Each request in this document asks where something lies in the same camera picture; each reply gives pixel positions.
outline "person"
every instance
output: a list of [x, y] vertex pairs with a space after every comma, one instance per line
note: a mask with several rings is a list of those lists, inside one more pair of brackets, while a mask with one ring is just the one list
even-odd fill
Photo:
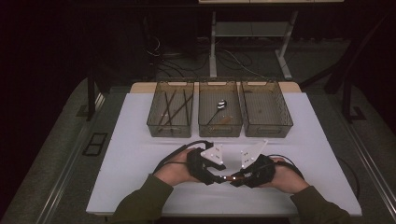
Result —
[[[173, 191], [173, 186], [184, 182], [199, 182], [190, 175], [183, 162], [193, 148], [177, 154], [155, 174], [148, 175], [141, 189], [126, 196], [117, 207], [110, 223], [146, 224], [161, 217], [163, 206]], [[292, 194], [302, 224], [352, 223], [349, 213], [336, 204], [327, 202], [315, 187], [310, 186], [290, 168], [276, 165], [276, 173], [270, 183], [260, 188], [276, 188]]]

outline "hand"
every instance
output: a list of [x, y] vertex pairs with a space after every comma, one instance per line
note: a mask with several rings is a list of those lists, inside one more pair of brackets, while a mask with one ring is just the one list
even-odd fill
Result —
[[[274, 162], [284, 161], [282, 158], [272, 158]], [[276, 165], [274, 179], [259, 188], [276, 188], [285, 193], [295, 194], [309, 187], [299, 175], [286, 166]]]
[[154, 174], [154, 176], [170, 186], [176, 186], [183, 182], [199, 182], [199, 180], [190, 175], [186, 164], [184, 164], [184, 162], [187, 161], [187, 154], [192, 150], [195, 150], [195, 148], [189, 148], [177, 154], [175, 157], [167, 161], [165, 165]]

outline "table surface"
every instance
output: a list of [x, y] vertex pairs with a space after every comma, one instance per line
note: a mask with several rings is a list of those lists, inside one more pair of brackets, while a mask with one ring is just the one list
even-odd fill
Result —
[[[361, 207], [349, 186], [318, 118], [306, 96], [295, 83], [280, 83], [294, 126], [286, 138], [268, 138], [262, 154], [290, 158], [325, 199], [338, 204], [352, 216], [361, 216]], [[158, 162], [178, 147], [200, 140], [197, 112], [198, 92], [193, 99], [191, 138], [153, 138], [146, 125], [155, 83], [136, 83], [127, 94], [96, 179], [87, 212], [111, 216], [120, 201], [139, 189]], [[206, 138], [223, 144], [227, 169], [211, 170], [216, 175], [238, 171], [241, 149], [261, 138]], [[163, 208], [165, 217], [293, 217], [297, 210], [289, 194], [277, 189], [235, 188], [229, 183], [206, 186], [183, 183], [175, 187]]]

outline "olive green sleeve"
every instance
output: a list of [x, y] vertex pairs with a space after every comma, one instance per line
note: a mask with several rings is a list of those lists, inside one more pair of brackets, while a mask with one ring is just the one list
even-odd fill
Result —
[[149, 175], [141, 189], [120, 202], [110, 223], [151, 223], [151, 220], [161, 217], [163, 206], [172, 191], [172, 186]]
[[349, 213], [334, 203], [327, 202], [320, 193], [310, 186], [292, 195], [302, 224], [352, 223]]

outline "gray translucent bin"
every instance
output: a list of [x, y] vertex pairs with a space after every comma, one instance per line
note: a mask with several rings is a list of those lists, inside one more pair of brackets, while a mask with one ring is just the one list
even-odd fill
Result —
[[[221, 100], [226, 101], [227, 105], [217, 113], [217, 104]], [[201, 137], [238, 137], [242, 123], [236, 81], [228, 77], [201, 78], [199, 82], [199, 135]]]
[[293, 121], [279, 84], [270, 79], [241, 81], [241, 105], [247, 137], [286, 137]]
[[191, 137], [194, 79], [169, 78], [157, 82], [147, 125], [153, 137]]

